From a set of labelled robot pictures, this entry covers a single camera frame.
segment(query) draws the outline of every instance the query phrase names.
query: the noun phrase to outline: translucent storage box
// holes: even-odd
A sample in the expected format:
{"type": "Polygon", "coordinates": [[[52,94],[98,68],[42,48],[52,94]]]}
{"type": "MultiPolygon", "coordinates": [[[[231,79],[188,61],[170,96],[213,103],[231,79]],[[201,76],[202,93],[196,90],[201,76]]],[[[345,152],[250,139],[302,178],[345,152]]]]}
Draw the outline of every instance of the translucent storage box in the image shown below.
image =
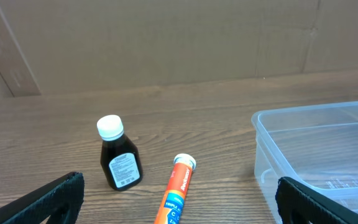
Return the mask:
{"type": "Polygon", "coordinates": [[[358,213],[358,102],[259,111],[255,177],[273,217],[289,176],[358,213]]]}

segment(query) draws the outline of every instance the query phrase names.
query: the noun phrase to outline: black bottle with white cap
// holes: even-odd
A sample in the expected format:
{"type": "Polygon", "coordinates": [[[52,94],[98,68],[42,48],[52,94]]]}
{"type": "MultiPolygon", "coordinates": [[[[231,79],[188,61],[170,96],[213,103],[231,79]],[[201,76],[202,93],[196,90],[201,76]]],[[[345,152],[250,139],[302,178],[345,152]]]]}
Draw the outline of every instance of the black bottle with white cap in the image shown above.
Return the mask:
{"type": "Polygon", "coordinates": [[[104,116],[97,127],[103,139],[100,164],[110,187],[123,191],[138,184],[143,178],[139,152],[124,134],[121,118],[104,116]]]}

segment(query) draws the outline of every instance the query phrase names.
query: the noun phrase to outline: white bottle cap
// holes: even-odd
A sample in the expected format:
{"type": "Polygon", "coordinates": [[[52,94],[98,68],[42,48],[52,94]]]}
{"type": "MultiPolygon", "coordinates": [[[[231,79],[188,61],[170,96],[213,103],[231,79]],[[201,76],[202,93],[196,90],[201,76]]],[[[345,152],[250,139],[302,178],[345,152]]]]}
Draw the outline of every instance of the white bottle cap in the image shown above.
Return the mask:
{"type": "Polygon", "coordinates": [[[173,159],[173,164],[175,165],[177,162],[188,164],[189,166],[191,166],[191,169],[193,169],[193,171],[196,169],[196,160],[189,154],[178,154],[173,159]]]}
{"type": "Polygon", "coordinates": [[[98,121],[97,125],[100,136],[105,141],[113,141],[124,134],[121,118],[117,115],[107,115],[98,121]]]}

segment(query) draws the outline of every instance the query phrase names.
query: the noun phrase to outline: wooden table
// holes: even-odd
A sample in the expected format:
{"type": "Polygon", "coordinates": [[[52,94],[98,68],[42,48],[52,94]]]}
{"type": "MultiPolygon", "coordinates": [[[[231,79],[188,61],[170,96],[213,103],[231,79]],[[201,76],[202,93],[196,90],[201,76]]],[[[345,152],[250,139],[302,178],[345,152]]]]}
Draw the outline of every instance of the wooden table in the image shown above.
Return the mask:
{"type": "Polygon", "coordinates": [[[260,110],[358,100],[358,71],[226,80],[0,102],[0,207],[66,174],[84,173],[77,223],[152,223],[181,152],[197,160],[181,223],[273,223],[254,178],[260,110]],[[143,181],[107,185],[97,120],[121,116],[143,181]]]}

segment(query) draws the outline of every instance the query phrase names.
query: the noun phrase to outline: orange tube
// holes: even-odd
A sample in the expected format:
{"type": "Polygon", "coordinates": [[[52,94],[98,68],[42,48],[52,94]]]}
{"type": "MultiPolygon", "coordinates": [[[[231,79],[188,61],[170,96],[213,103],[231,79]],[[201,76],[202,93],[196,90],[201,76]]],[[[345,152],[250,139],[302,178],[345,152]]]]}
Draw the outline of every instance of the orange tube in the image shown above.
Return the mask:
{"type": "Polygon", "coordinates": [[[154,224],[178,224],[191,173],[196,169],[196,161],[188,154],[179,154],[173,160],[174,167],[167,189],[154,224]]]}

